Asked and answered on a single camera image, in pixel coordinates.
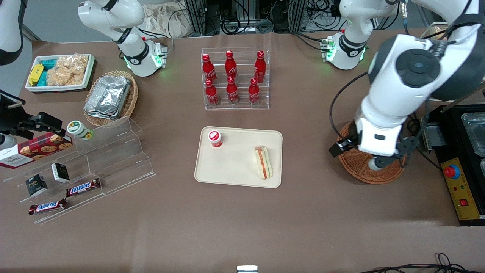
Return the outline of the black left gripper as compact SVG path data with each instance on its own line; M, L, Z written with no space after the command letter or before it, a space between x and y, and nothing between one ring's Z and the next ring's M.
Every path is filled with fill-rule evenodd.
M357 149L355 146L353 146L353 144L351 143L351 140L353 139L339 140L335 144L333 144L329 149L329 152L332 155L332 157L335 158L342 155L346 151ZM417 146L418 146L418 138L412 136L398 141L393 155L380 155L380 154L372 154L369 152L366 152L366 153L372 154L374 157L384 157L384 158L388 157L393 159L403 159L408 153L411 153L414 149L416 149Z

